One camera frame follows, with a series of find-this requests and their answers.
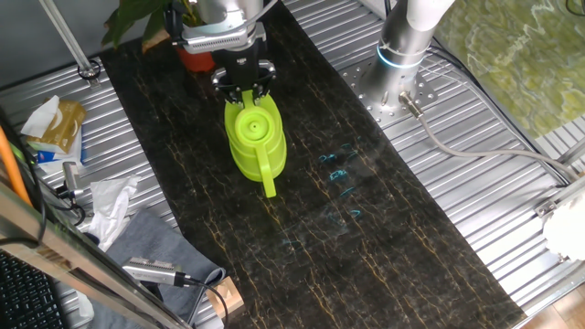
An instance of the gray cloth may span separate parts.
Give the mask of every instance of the gray cloth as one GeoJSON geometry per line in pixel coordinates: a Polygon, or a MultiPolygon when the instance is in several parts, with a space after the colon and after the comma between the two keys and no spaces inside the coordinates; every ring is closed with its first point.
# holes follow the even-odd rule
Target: gray cloth
{"type": "MultiPolygon", "coordinates": [[[[181,234],[147,210],[141,210],[106,254],[122,265],[131,257],[160,260],[181,265],[183,272],[194,279],[213,284],[223,280],[225,270],[197,251],[181,234]]],[[[160,285],[165,305],[193,325],[196,305],[203,295],[199,287],[178,288],[160,285]]],[[[91,328],[140,328],[110,308],[91,301],[95,316],[91,328]]]]}

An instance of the black marble surface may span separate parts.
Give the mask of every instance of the black marble surface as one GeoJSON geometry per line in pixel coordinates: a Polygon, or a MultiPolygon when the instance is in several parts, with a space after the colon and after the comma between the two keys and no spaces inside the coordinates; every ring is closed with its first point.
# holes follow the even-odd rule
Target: black marble surface
{"type": "Polygon", "coordinates": [[[288,146],[271,199],[232,161],[209,76],[186,73],[167,43],[101,55],[183,234],[239,287],[248,311],[233,327],[506,328],[523,318],[284,5],[264,21],[288,146]]]}

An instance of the mounting plate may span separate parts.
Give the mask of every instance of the mounting plate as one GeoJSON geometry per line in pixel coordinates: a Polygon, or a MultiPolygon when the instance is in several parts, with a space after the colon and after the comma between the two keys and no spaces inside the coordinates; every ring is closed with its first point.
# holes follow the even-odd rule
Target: mounting plate
{"type": "MultiPolygon", "coordinates": [[[[384,128],[390,123],[401,119],[405,116],[411,116],[406,106],[391,106],[390,103],[382,106],[378,101],[372,101],[364,97],[364,90],[360,89],[360,78],[366,72],[367,68],[375,60],[374,57],[363,60],[357,64],[340,70],[341,77],[354,91],[355,95],[362,101],[366,109],[370,112],[374,120],[380,127],[384,128]]],[[[437,93],[429,86],[427,81],[417,73],[416,77],[417,91],[412,95],[412,99],[424,110],[428,105],[437,100],[437,93]]]]}

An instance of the metal grating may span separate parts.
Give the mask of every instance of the metal grating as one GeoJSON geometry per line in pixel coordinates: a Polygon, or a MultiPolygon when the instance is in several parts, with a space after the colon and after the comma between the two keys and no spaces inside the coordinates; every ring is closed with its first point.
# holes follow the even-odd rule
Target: metal grating
{"type": "MultiPolygon", "coordinates": [[[[537,143],[542,146],[548,156],[558,159],[583,138],[585,138],[585,115],[538,137],[537,143]]],[[[571,167],[578,173],[585,172],[585,155],[571,164],[571,167]]]]}
{"type": "MultiPolygon", "coordinates": [[[[383,21],[357,0],[284,3],[340,73],[375,55],[383,21]]],[[[455,70],[434,56],[426,57],[421,66],[420,74],[439,96],[425,108],[437,136],[458,150],[526,149],[512,123],[493,104],[478,97],[479,91],[455,70]]],[[[537,313],[585,280],[583,262],[559,262],[558,255],[546,249],[543,223],[533,209],[558,192],[558,181],[540,163],[518,156],[452,157],[437,150],[411,116],[397,115],[382,128],[527,315],[537,313]]]]}
{"type": "MultiPolygon", "coordinates": [[[[130,200],[127,216],[147,207],[178,229],[153,169],[103,67],[100,81],[99,88],[91,89],[78,76],[77,67],[71,67],[0,92],[0,104],[8,120],[20,131],[30,113],[45,98],[58,95],[66,100],[79,101],[88,114],[82,127],[83,149],[87,155],[84,168],[80,170],[80,186],[84,187],[84,193],[78,198],[78,203],[86,210],[88,218],[93,213],[91,182],[136,174],[142,179],[130,200]]],[[[43,175],[42,178],[52,187],[61,186],[64,180],[61,172],[43,175]]],[[[71,328],[87,328],[90,321],[80,316],[75,290],[62,282],[57,283],[57,288],[71,328]]]]}

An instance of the green leaf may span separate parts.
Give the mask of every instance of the green leaf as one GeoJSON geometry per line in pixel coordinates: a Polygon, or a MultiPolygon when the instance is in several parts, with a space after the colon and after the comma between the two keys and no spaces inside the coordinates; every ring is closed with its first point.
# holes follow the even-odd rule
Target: green leaf
{"type": "Polygon", "coordinates": [[[118,8],[120,22],[137,21],[166,4],[166,0],[123,0],[118,8]]]}
{"type": "Polygon", "coordinates": [[[143,34],[143,52],[169,37],[165,31],[164,11],[161,6],[150,15],[143,34]]]}
{"type": "Polygon", "coordinates": [[[101,40],[101,46],[104,47],[112,42],[113,47],[117,48],[120,45],[120,39],[122,38],[122,35],[126,33],[126,31],[132,27],[132,25],[134,25],[134,22],[132,21],[121,25],[119,23],[118,9],[116,9],[103,25],[108,27],[108,32],[106,32],[105,36],[103,36],[103,39],[101,40]]]}
{"type": "Polygon", "coordinates": [[[105,36],[101,39],[101,46],[104,47],[110,42],[112,42],[113,36],[113,27],[116,25],[116,19],[118,17],[118,9],[114,10],[113,13],[110,15],[108,20],[103,23],[103,26],[108,28],[108,32],[106,32],[105,36]]]}

